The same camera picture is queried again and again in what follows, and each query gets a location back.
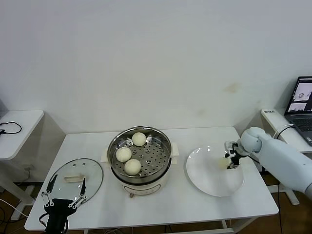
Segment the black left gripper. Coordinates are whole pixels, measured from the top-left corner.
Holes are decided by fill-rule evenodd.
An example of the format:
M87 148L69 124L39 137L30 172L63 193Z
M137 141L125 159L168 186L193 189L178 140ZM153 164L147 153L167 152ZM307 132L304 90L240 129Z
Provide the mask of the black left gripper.
M55 174L49 180L46 190L41 192L41 197L44 202L44 210L49 216L46 224L46 234L65 234L68 231L69 222L68 216L74 213L87 199L86 191L86 178L83 178L82 185L80 185L80 194L73 200L53 198L52 191L58 175Z

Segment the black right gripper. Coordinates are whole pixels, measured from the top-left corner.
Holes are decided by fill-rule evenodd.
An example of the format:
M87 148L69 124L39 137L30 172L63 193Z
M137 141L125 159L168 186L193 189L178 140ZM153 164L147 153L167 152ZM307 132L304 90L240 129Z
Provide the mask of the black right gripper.
M230 158L228 169L236 169L240 165L239 157L242 157L238 143L232 144L232 150L225 153L226 158Z

